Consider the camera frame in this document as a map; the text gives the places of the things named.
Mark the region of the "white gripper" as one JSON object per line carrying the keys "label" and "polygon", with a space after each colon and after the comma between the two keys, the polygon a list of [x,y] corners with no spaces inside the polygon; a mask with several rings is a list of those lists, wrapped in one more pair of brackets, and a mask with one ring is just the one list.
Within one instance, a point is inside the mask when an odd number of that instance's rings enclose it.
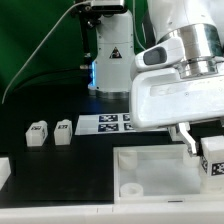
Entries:
{"label": "white gripper", "polygon": [[138,131],[176,125],[190,156],[197,144],[188,123],[224,117],[224,57],[212,61],[216,72],[182,78],[178,64],[185,56],[183,41],[172,37],[138,55],[131,66],[129,98],[131,124]]}

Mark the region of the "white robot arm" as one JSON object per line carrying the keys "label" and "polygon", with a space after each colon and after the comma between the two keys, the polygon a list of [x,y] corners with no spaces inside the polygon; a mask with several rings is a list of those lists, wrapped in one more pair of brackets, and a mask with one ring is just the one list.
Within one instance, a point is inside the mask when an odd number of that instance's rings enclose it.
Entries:
{"label": "white robot arm", "polygon": [[124,0],[94,0],[104,14],[89,89],[129,96],[137,131],[175,128],[190,155],[198,146],[187,126],[224,117],[224,0],[147,0],[145,40],[133,49],[134,14]]}

